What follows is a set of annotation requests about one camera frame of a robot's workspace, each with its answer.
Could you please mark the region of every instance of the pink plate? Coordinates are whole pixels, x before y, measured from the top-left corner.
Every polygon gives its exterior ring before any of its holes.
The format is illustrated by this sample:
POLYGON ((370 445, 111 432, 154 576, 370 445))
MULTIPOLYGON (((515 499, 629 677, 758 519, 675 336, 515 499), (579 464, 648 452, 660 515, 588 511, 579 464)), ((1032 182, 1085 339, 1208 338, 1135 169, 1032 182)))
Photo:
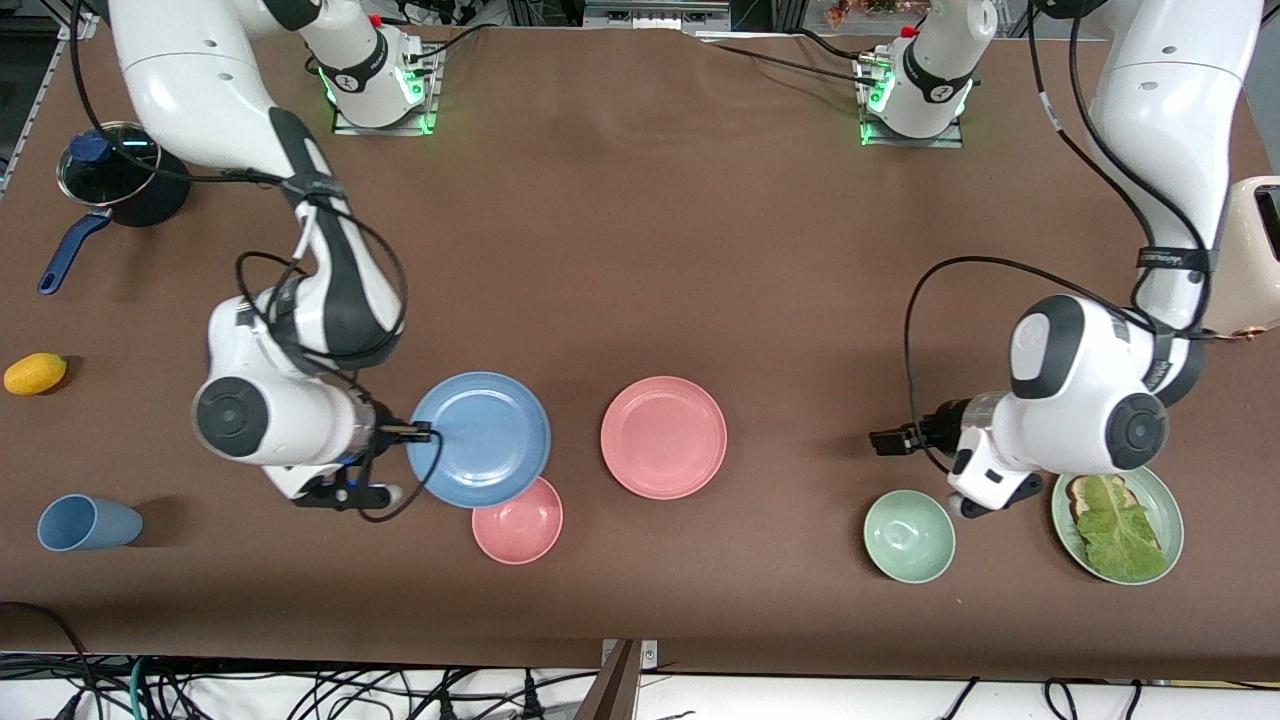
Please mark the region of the pink plate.
POLYGON ((507 565, 524 565, 547 555, 563 523, 559 493, 543 478, 515 500, 471 511, 471 534, 476 544, 485 555, 507 565))
POLYGON ((650 500, 692 495, 716 477, 728 432, 716 400, 696 384, 648 378, 622 391, 600 427, 604 464, 622 487, 650 500))

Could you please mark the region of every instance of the pot handle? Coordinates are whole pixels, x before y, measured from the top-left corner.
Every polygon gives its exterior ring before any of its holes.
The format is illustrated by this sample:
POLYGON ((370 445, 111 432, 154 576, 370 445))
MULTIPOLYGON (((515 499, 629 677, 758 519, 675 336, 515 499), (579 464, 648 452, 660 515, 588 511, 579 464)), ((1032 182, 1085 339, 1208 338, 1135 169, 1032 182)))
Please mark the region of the pot handle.
POLYGON ((40 275, 40 283, 36 286, 40 295, 52 295, 63 287, 63 279, 70 272, 72 263, 76 261, 76 255, 84 245, 84 240, 109 224, 111 224, 110 210, 93 210, 67 229, 67 234, 58 243, 58 250, 54 251, 49 266, 40 275))

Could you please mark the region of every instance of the lettuce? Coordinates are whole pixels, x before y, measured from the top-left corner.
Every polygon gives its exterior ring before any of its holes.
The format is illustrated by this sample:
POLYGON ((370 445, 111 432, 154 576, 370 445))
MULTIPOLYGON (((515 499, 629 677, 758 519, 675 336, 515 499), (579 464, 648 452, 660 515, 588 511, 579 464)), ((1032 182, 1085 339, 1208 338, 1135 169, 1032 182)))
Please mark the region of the lettuce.
POLYGON ((1165 571, 1165 553, 1142 505, 1125 507, 1124 486, 1115 475, 1084 479, 1084 501, 1075 529, 1084 538, 1084 555, 1098 574, 1125 583, 1149 580, 1165 571))

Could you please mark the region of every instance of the brown tabletop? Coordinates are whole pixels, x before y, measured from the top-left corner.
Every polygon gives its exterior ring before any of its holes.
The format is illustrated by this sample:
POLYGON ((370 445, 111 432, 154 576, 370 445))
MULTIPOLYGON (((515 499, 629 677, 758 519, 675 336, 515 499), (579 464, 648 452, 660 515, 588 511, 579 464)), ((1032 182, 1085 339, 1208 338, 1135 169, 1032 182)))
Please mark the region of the brown tabletop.
MULTIPOLYGON (((804 41, 739 42, 847 70, 804 41)), ((412 282, 398 351, 361 380, 406 414, 456 373, 526 383, 553 428, 559 543, 503 566, 466 510, 426 498, 381 527, 301 510, 197 443, 191 398, 232 261, 297 238, 275 191, 197 187, 161 227, 92 237, 63 290, 38 296, 79 215, 54 183, 86 128, 63 67, 0 202, 0 364, 83 360, 50 396, 0 398, 3 598, 64 612, 100 652, 591 665, 602 638, 640 637, 684 670, 1276 674, 1272 337, 1211 347, 1171 413, 1155 469, 1187 547, 1164 580, 1089 577, 1044 498, 957 523, 954 565, 925 585, 884 578, 861 548, 877 496, 947 492, 923 457, 874 457, 865 438, 908 419, 902 310, 925 268, 1004 255, 1117 300, 1134 278, 1138 225, 1053 137, 1024 44, 992 45, 965 147, 934 151, 860 146, 847 83, 676 32, 481 33, 449 60, 438 133, 412 140, 328 135, 302 42, 257 49, 275 100, 321 137, 412 282), (609 400, 657 374, 700 383, 728 420, 722 470, 675 502, 625 491, 599 451, 609 400), (69 492, 137 506, 141 547, 41 550, 36 519, 69 492)), ((83 50, 99 115, 131 118, 110 38, 83 50)), ((1085 76, 1105 51, 1083 49, 1085 76)), ((1046 55, 1071 115, 1065 46, 1046 55)), ((1248 113, 1236 120, 1233 176, 1266 173, 1248 113)), ((1009 332, 1052 292, 996 268, 940 275, 919 307, 925 405, 1006 387, 1009 332)), ((378 479, 411 487, 402 451, 378 479)), ((12 618, 4 647, 59 647, 12 618)))

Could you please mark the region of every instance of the black pot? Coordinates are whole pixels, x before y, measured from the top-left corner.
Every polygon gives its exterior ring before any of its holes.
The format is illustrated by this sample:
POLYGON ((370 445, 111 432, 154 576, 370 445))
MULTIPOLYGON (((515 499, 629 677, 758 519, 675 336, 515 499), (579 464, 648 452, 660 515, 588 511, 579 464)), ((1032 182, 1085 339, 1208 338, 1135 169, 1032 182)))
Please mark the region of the black pot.
POLYGON ((165 152, 141 127, 119 122, 104 124, 102 131, 108 137, 97 131, 76 136, 58 163, 58 186, 92 210, 58 243, 36 286, 41 295, 58 292, 88 236, 113 222, 142 228, 168 220, 191 192, 188 181, 156 174, 120 155, 118 149, 152 168, 187 174, 182 160, 165 152))

